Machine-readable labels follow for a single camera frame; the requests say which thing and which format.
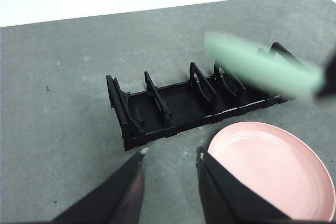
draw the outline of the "pink plate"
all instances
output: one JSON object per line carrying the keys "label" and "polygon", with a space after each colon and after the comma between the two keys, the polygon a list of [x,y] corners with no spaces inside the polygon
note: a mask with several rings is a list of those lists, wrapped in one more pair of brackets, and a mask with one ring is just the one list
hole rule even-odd
{"label": "pink plate", "polygon": [[336,196],[326,167],[287,131],[265,123],[235,123],[217,133],[208,152],[292,219],[332,219]]}

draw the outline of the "blurry green object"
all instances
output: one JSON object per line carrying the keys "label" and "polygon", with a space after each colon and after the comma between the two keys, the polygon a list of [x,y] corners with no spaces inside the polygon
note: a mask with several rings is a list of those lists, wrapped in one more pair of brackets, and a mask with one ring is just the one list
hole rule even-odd
{"label": "blurry green object", "polygon": [[282,57],[270,58],[258,53],[262,45],[229,34],[208,32],[205,49],[224,71],[234,73],[244,83],[262,87],[284,97],[313,100],[325,84],[322,68],[305,62],[296,66]]}

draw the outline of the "green object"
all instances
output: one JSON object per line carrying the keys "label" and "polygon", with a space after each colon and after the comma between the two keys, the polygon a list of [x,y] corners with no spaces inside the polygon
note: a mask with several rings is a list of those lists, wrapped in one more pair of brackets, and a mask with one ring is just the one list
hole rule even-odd
{"label": "green object", "polygon": [[261,45],[229,34],[208,32],[205,49],[225,70],[243,82],[277,92],[290,98],[312,100],[325,80],[323,70],[310,64],[309,69],[294,66],[282,57],[267,58],[258,54]]}

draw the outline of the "gray table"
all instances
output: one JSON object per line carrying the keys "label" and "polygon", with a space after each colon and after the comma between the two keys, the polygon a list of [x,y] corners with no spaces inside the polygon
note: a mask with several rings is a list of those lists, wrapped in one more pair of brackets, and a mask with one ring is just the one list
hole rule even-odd
{"label": "gray table", "polygon": [[[1,221],[49,220],[102,183],[136,150],[124,152],[105,75],[124,91],[205,74],[207,30],[233,33],[325,64],[336,41],[331,0],[233,0],[76,18],[1,29]],[[293,133],[336,181],[333,113],[298,101],[156,140],[145,157],[140,223],[202,223],[196,148],[223,127],[267,122]]]}

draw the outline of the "black dish rack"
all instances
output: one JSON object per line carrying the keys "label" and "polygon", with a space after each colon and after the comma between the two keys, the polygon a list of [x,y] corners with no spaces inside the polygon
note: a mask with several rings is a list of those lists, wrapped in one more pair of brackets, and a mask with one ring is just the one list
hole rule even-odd
{"label": "black dish rack", "polygon": [[[265,57],[282,54],[291,64],[301,65],[280,43],[270,51],[258,51]],[[190,63],[189,81],[158,88],[148,72],[144,73],[146,91],[130,94],[120,89],[116,78],[106,76],[111,107],[115,109],[122,131],[125,151],[178,132],[216,123],[231,116],[267,108],[287,101],[280,94],[243,84],[234,73],[217,63],[212,76],[205,77]]]}

